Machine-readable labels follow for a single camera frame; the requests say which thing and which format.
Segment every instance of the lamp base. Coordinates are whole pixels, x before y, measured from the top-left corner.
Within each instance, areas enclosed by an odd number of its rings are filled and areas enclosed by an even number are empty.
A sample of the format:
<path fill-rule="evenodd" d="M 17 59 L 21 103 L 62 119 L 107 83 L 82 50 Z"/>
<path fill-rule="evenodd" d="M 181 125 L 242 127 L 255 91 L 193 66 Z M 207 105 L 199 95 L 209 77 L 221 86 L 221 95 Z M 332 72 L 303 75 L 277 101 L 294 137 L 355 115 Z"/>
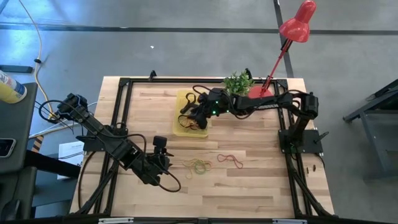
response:
<path fill-rule="evenodd" d="M 251 99 L 254 98 L 261 98 L 261 97 L 267 97 L 267 96 L 274 96 L 269 90 L 266 90 L 263 94 L 261 94 L 261 86 L 255 86 L 250 89 L 248 93 L 248 97 Z"/>

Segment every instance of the spray can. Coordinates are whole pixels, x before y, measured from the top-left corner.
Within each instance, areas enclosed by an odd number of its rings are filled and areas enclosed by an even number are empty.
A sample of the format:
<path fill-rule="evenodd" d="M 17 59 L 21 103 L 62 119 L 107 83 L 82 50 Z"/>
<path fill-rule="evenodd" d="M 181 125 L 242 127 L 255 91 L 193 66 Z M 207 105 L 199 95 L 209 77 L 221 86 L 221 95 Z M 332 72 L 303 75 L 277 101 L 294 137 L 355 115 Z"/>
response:
<path fill-rule="evenodd" d="M 25 98 L 26 94 L 27 89 L 24 85 L 0 70 L 0 100 L 6 103 L 18 103 Z"/>

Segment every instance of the white paper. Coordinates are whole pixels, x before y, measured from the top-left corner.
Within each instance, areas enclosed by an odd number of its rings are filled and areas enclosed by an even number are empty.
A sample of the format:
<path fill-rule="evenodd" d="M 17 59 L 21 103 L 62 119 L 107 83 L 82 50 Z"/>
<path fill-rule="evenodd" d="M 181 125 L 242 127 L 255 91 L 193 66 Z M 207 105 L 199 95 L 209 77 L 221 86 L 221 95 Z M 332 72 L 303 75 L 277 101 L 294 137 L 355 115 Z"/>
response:
<path fill-rule="evenodd" d="M 67 157 L 79 152 L 83 152 L 84 145 L 85 144 L 81 141 L 60 144 L 58 149 L 58 158 Z M 83 153 L 68 159 L 59 159 L 59 160 L 73 165 L 81 166 L 81 163 L 83 162 Z M 58 180 L 63 180 L 66 178 L 68 177 L 62 175 L 57 176 Z"/>

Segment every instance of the yellow tray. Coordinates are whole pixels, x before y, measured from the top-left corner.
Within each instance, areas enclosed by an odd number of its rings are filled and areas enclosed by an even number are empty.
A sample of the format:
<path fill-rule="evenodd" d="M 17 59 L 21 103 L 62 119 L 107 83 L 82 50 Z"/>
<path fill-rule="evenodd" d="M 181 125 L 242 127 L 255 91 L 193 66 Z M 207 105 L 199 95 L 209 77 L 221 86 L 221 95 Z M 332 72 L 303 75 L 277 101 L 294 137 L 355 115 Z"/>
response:
<path fill-rule="evenodd" d="M 198 129 L 198 130 L 192 130 L 191 128 L 184 128 L 183 126 L 180 125 L 178 122 L 178 117 L 181 115 L 180 110 L 184 108 L 184 106 L 187 104 L 187 99 L 186 95 L 187 93 L 193 93 L 195 96 L 199 97 L 198 93 L 195 93 L 193 90 L 179 90 L 177 92 L 177 103 L 175 104 L 175 112 L 174 112 L 174 120 L 173 120 L 173 133 L 176 136 L 182 136 L 182 137 L 194 137 L 194 138 L 205 138 L 208 135 L 208 127 L 211 126 L 211 122 L 208 119 L 207 127 L 206 129 Z M 188 115 L 190 113 L 189 109 L 184 115 Z"/>

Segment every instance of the lamp shade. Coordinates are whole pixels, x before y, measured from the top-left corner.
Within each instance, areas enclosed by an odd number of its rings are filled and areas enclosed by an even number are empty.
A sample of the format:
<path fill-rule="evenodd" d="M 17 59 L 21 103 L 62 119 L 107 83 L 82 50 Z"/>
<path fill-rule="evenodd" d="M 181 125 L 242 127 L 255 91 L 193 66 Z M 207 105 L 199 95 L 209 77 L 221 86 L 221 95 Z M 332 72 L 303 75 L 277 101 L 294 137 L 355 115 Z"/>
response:
<path fill-rule="evenodd" d="M 279 32 L 286 38 L 296 42 L 306 42 L 310 34 L 308 23 L 317 8 L 314 1 L 306 0 L 301 4 L 296 16 L 284 22 Z"/>

